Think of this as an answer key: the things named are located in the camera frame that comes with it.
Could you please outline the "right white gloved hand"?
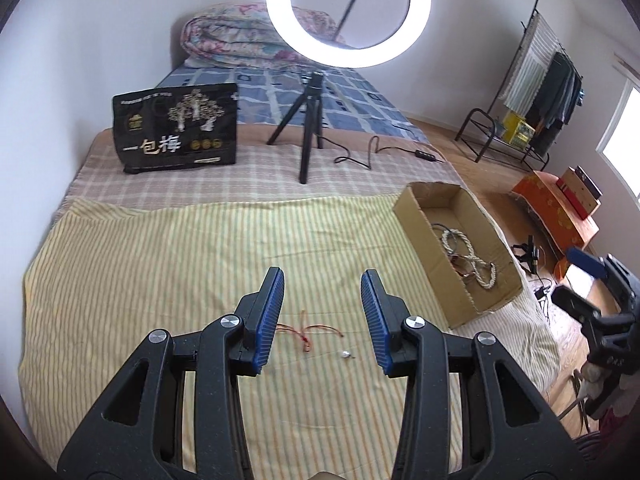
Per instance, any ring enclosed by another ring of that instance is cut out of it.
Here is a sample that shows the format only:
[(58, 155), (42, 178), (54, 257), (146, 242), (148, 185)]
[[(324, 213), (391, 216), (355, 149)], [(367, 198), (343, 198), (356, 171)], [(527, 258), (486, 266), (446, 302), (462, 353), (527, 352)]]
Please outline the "right white gloved hand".
[(600, 420), (609, 411), (617, 418), (628, 416), (639, 400), (639, 372), (632, 375), (606, 370), (589, 362), (580, 369), (585, 413)]

